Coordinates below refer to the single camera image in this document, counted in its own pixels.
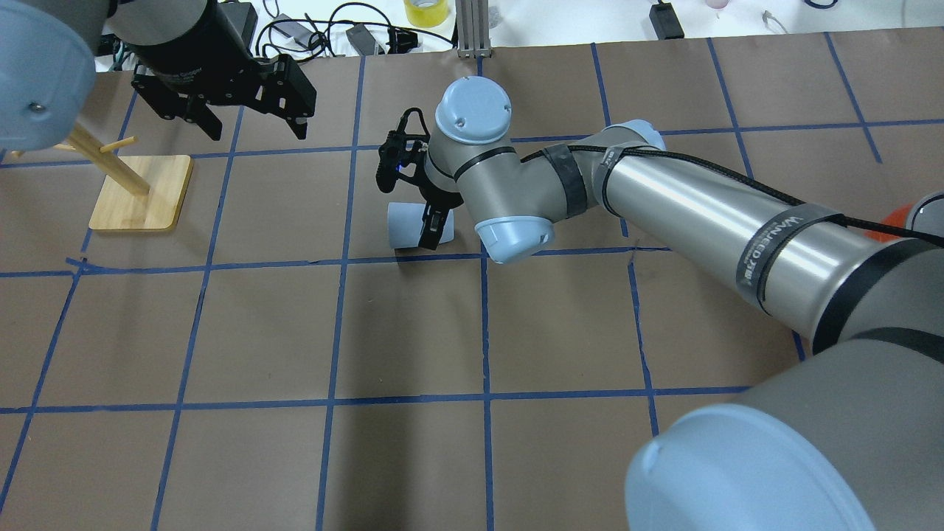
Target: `black cable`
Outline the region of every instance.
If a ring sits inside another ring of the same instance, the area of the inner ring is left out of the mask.
[[[338,6],[337,8],[334,9],[334,11],[331,12],[331,16],[328,17],[328,29],[325,30],[325,34],[328,35],[328,51],[333,57],[336,57],[334,54],[334,48],[331,46],[331,27],[334,26],[335,24],[334,16],[337,15],[338,11],[340,11],[341,9],[352,8],[352,7],[372,9],[376,11],[377,13],[379,13],[381,17],[383,17],[383,20],[387,23],[387,27],[393,27],[394,25],[392,22],[390,22],[390,17],[388,17],[386,13],[384,13],[380,9],[377,9],[374,6],[371,6],[370,4],[365,4],[364,2],[344,2],[342,5]]]
[[[274,26],[277,26],[277,25],[279,25],[279,24],[286,24],[286,23],[289,23],[289,22],[307,23],[307,24],[311,25],[311,26],[312,26],[312,29],[313,29],[313,33],[314,33],[316,36],[321,36],[322,43],[324,43],[324,44],[326,45],[327,51],[329,51],[329,52],[333,55],[333,51],[330,49],[330,45],[329,45],[330,39],[328,38],[328,34],[327,34],[326,32],[324,32],[324,31],[319,30],[319,29],[317,28],[317,26],[316,26],[317,24],[327,24],[329,21],[326,21],[326,20],[314,20],[314,19],[312,19],[312,18],[306,13],[306,14],[305,14],[305,18],[303,18],[303,19],[280,19],[280,20],[274,20],[274,21],[270,21],[268,24],[266,24],[265,26],[263,26],[262,29],[261,29],[260,32],[259,32],[259,35],[256,37],[256,42],[255,42],[255,44],[253,45],[253,48],[254,48],[254,50],[255,50],[255,54],[256,54],[257,57],[262,57],[262,53],[261,53],[261,42],[262,42],[262,36],[265,35],[266,32],[268,32],[267,34],[268,34],[268,36],[269,36],[269,42],[270,42],[270,44],[271,44],[271,46],[272,46],[273,48],[276,48],[276,49],[284,49],[284,50],[287,50],[287,51],[290,50],[289,48],[286,48],[285,46],[280,46],[280,45],[271,43],[271,41],[272,41],[272,31],[271,31],[271,29],[272,29]],[[424,29],[418,29],[418,28],[415,28],[415,27],[391,26],[391,25],[387,25],[386,23],[380,23],[380,22],[354,22],[354,21],[350,21],[350,20],[336,20],[336,21],[332,21],[332,23],[335,24],[335,25],[343,24],[343,25],[351,25],[351,26],[354,26],[354,25],[357,25],[357,24],[363,24],[363,25],[365,25],[365,26],[382,26],[382,27],[392,27],[392,28],[394,28],[394,29],[404,29],[404,30],[407,30],[407,31],[415,31],[416,33],[422,33],[422,34],[424,34],[424,35],[430,35],[431,37],[436,37],[437,39],[440,39],[440,40],[442,40],[443,42],[448,43],[449,46],[455,48],[455,45],[453,44],[453,42],[450,41],[449,39],[447,39],[446,37],[443,37],[442,35],[439,35],[438,33],[433,33],[433,32],[431,32],[431,31],[427,31],[427,30],[424,30]],[[294,50],[294,51],[295,51],[296,53],[304,53],[304,52],[307,52],[308,50],[303,50],[303,51]],[[313,57],[307,57],[307,58],[305,58],[304,60],[310,60],[310,59],[313,59]]]
[[[262,0],[262,8],[265,9],[265,14],[269,15],[272,18],[276,18],[282,13],[282,8],[278,6],[278,0],[273,0],[273,2],[276,3],[275,14],[273,14],[272,11],[269,10],[269,0]]]
[[[419,125],[423,127],[423,133],[429,138],[430,129],[426,127],[426,118],[423,117],[423,110],[418,107],[410,107],[403,112],[403,115],[400,116],[400,129],[404,132],[407,130],[407,122],[410,121],[410,115],[416,113],[419,116]]]
[[[571,151],[591,151],[595,153],[605,153],[606,150],[608,149],[608,147],[605,147],[605,146],[568,146],[568,147],[570,148]],[[531,155],[528,155],[524,159],[522,159],[521,162],[526,163],[527,161],[531,161],[533,159],[536,159],[542,156],[543,156],[543,153],[541,151],[537,151],[535,153],[532,153]],[[795,207],[798,205],[802,205],[806,202],[801,199],[797,199],[796,197],[790,196],[789,194],[785,192],[781,192],[780,190],[777,190],[776,188],[771,188],[770,186],[767,186],[766,184],[763,184],[760,181],[753,180],[746,175],[743,175],[741,173],[738,173],[732,170],[731,168],[727,168],[720,164],[715,164],[710,161],[706,161],[699,157],[695,157],[694,155],[686,155],[684,153],[676,153],[673,151],[662,151],[660,149],[652,149],[648,147],[626,147],[623,149],[622,153],[620,153],[620,157],[662,157],[666,159],[674,159],[677,161],[692,163],[692,164],[701,166],[705,169],[714,171],[715,173],[718,173],[721,176],[727,177],[732,180],[736,180],[737,182],[740,182],[741,184],[744,184],[745,186],[748,186],[749,188],[752,188],[754,190],[757,190],[758,192],[761,192],[770,197],[773,197],[783,203],[786,203],[787,205]],[[849,217],[844,214],[839,216],[835,222],[838,223],[839,225],[843,225],[846,227],[853,227],[853,228],[862,229],[865,231],[882,232],[885,234],[898,236],[900,238],[918,238],[920,240],[924,240],[928,243],[944,248],[944,237],[937,236],[934,234],[928,234],[927,232],[912,231],[910,229],[905,229],[902,227],[893,227],[891,225],[886,225],[884,223],[877,223],[875,221],[868,221],[866,219],[859,219],[857,217]]]
[[[833,0],[833,2],[830,3],[830,4],[817,4],[817,3],[814,2],[813,0],[803,0],[803,4],[806,4],[807,6],[809,6],[809,7],[811,7],[811,8],[814,8],[814,9],[829,9],[829,8],[835,6],[835,4],[836,4],[838,1],[839,1],[839,0]]]

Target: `wooden dowel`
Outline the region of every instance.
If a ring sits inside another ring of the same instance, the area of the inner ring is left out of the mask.
[[[111,152],[102,153],[102,143],[79,124],[76,124],[69,133],[67,141],[129,193],[135,196],[146,196],[151,191],[151,185],[127,167],[127,164],[123,163],[117,155]]]
[[[118,142],[105,144],[104,146],[99,147],[98,150],[101,151],[102,153],[108,153],[109,151],[114,151],[115,149],[118,149],[119,147],[131,146],[132,144],[135,144],[137,142],[138,142],[138,137],[129,136],[127,138],[123,138],[119,140]]]

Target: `table surface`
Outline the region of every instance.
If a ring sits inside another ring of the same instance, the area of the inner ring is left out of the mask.
[[[238,108],[214,142],[100,75],[82,124],[194,172],[174,231],[99,234],[93,166],[0,163],[0,530],[625,529],[633,452],[805,341],[600,208],[516,265],[465,209],[438,251],[390,250],[388,202],[420,196],[377,190],[386,131],[482,74],[522,155],[646,118],[881,219],[944,187],[942,49],[932,27],[318,59],[301,142]]]

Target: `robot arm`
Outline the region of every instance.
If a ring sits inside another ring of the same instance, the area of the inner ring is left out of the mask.
[[[141,64],[132,86],[165,120],[219,140],[208,105],[245,105],[285,120],[298,139],[316,91],[288,55],[254,59],[215,0],[0,0],[0,146],[65,138],[94,83],[92,49],[109,25]]]
[[[428,247],[449,204],[464,202],[499,263],[532,255],[553,241],[554,222],[601,206],[812,338],[818,353],[640,450],[626,484],[633,530],[944,528],[940,238],[880,244],[839,225],[856,220],[836,211],[666,152],[645,122],[524,161],[510,123],[504,91],[465,77],[447,89],[432,131],[413,138],[419,146],[407,149],[405,119],[391,131],[378,183],[420,187]],[[398,168],[409,163],[407,177]]]

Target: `wooden mug tree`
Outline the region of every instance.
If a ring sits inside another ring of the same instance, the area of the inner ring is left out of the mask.
[[[66,145],[105,172],[89,228],[93,231],[169,231],[177,224],[194,161],[187,155],[119,157],[134,137],[102,145],[76,123]]]

